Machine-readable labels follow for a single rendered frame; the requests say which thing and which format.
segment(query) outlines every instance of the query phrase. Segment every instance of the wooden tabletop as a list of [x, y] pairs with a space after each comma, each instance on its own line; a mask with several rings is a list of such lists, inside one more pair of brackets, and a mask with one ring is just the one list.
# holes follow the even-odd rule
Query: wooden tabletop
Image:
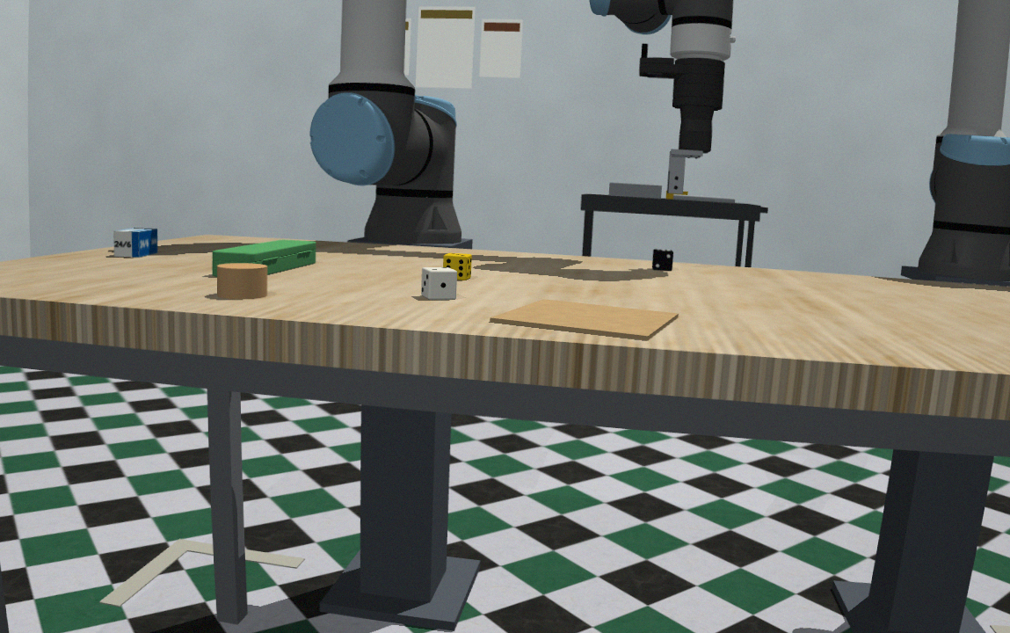
[[[263, 299], [216, 299], [211, 251], [162, 240], [0, 262], [0, 335], [506, 384], [1010, 420], [1010, 290], [797, 270], [316, 241]], [[303, 239], [297, 235], [288, 239]], [[666, 313], [648, 340], [490, 322], [541, 300]]]

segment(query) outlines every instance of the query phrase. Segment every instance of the green box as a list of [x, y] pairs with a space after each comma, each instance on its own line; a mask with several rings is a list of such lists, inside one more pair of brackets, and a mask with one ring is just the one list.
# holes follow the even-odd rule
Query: green box
[[240, 247], [213, 249], [212, 276], [219, 277], [220, 263], [265, 263], [272, 276], [284, 270], [300, 269], [316, 260], [316, 241], [274, 240]]

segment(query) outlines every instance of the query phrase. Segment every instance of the black dice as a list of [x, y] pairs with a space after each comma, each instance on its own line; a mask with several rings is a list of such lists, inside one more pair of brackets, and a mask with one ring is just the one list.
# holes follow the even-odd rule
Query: black dice
[[673, 251], [653, 248], [653, 270], [673, 270]]

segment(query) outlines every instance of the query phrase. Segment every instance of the table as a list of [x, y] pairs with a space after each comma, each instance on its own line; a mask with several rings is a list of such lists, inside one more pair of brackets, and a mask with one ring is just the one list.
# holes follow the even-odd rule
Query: table
[[677, 215], [680, 217], [708, 217], [714, 220], [738, 220], [738, 240], [735, 241], [735, 266], [742, 260], [742, 222], [747, 225], [746, 268], [750, 268], [750, 253], [754, 249], [754, 223], [767, 213], [765, 206], [734, 203], [716, 198], [679, 197], [644, 198], [636, 196], [605, 196], [584, 194], [580, 208], [582, 219], [582, 254], [590, 255], [590, 237], [594, 230], [594, 212], [638, 213], [645, 215]]
[[[317, 241], [264, 299], [214, 299], [210, 252], [266, 240], [0, 262], [0, 364], [207, 389], [220, 621], [247, 610], [250, 392], [363, 405], [369, 556], [330, 613], [453, 629], [477, 566], [444, 555], [447, 420], [466, 412], [894, 449], [873, 579], [837, 582], [839, 609], [857, 633], [982, 630], [966, 594], [993, 456], [1010, 455], [1010, 289], [473, 249], [459, 299], [432, 302], [420, 270], [444, 248]], [[648, 340], [489, 322], [543, 299], [681, 315]]]

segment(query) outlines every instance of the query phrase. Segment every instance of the brown cylinder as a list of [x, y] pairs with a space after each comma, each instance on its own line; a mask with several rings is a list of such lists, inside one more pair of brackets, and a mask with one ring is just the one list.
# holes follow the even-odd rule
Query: brown cylinder
[[215, 268], [219, 299], [260, 299], [267, 296], [267, 265], [220, 263]]

